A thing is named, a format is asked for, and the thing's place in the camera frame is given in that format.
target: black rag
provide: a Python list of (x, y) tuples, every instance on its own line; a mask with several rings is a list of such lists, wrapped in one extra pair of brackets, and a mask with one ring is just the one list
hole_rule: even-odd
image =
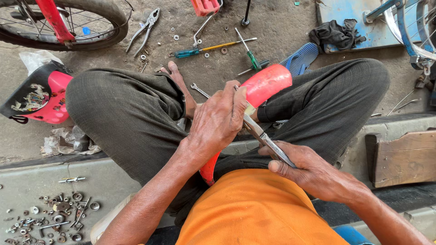
[(309, 33), (312, 42), (318, 46), (322, 44), (334, 44), (339, 50), (355, 48), (356, 44), (366, 41), (366, 37), (357, 35), (354, 27), (357, 24), (355, 19), (344, 20), (344, 25), (339, 25), (336, 20), (322, 23)]

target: yellow screwdriver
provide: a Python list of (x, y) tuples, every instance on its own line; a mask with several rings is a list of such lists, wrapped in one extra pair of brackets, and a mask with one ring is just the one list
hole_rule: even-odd
[[(247, 39), (247, 40), (244, 40), (244, 41), (247, 42), (247, 41), (252, 41), (252, 40), (256, 40), (256, 39), (257, 39), (257, 37), (253, 37), (253, 38), (250, 38), (250, 39)], [(191, 55), (195, 55), (195, 54), (200, 53), (200, 51), (211, 50), (211, 49), (214, 49), (214, 48), (221, 48), (221, 47), (224, 47), (224, 46), (229, 46), (229, 45), (233, 45), (233, 44), (237, 44), (237, 43), (242, 43), (242, 41), (230, 42), (230, 43), (226, 43), (226, 44), (220, 44), (220, 45), (216, 45), (216, 46), (212, 46), (212, 47), (208, 47), (208, 48), (203, 48), (203, 49), (195, 48), (195, 49), (187, 49), (187, 50), (176, 51), (174, 53), (174, 56), (176, 58), (189, 57)]]

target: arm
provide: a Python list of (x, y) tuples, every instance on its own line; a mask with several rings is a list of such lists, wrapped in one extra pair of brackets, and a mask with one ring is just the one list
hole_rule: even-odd
[(145, 243), (186, 181), (224, 149), (242, 127), (246, 87), (235, 91), (229, 81), (196, 109), (191, 131), (167, 164), (135, 195), (105, 230), (96, 245)]
[[(296, 146), (276, 141), (298, 169), (273, 160), (268, 168), (294, 181), (309, 194), (324, 200), (346, 204), (371, 229), (378, 240), (386, 244), (433, 244), (397, 212), (378, 199), (371, 190), (354, 176), (340, 172), (307, 146)], [(268, 147), (261, 155), (273, 153)]]

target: left hand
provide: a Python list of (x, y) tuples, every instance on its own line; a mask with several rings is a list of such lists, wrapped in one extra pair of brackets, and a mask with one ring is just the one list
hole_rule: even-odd
[(224, 90), (216, 92), (195, 110), (191, 130), (182, 143), (195, 152), (197, 159), (203, 160), (198, 169), (228, 146), (242, 128), (247, 87), (236, 91), (235, 85), (240, 83), (228, 81)]

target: toe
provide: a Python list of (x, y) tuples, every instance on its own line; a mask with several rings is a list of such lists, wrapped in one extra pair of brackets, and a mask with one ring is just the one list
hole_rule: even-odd
[(172, 73), (178, 73), (179, 72), (179, 68), (177, 67), (176, 63), (174, 63), (173, 61), (168, 62), (168, 69)]
[(170, 73), (165, 69), (165, 67), (161, 67), (161, 68), (160, 68), (160, 71), (161, 71), (161, 72), (165, 72), (165, 73), (167, 73), (168, 75), (170, 74)]

